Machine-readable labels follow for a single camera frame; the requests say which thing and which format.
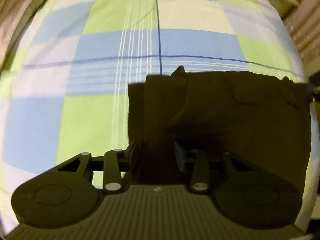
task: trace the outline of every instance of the folded cloth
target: folded cloth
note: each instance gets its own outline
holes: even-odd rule
[[[129,140],[140,160],[134,184],[180,184],[174,142],[210,155],[232,152],[304,190],[311,150],[306,84],[251,72],[149,75],[130,84]]]

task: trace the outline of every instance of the plaid bedsheet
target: plaid bedsheet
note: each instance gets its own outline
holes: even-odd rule
[[[17,225],[9,201],[18,185],[80,152],[126,148],[127,84],[179,65],[304,80],[267,0],[48,0],[0,80],[7,231]]]

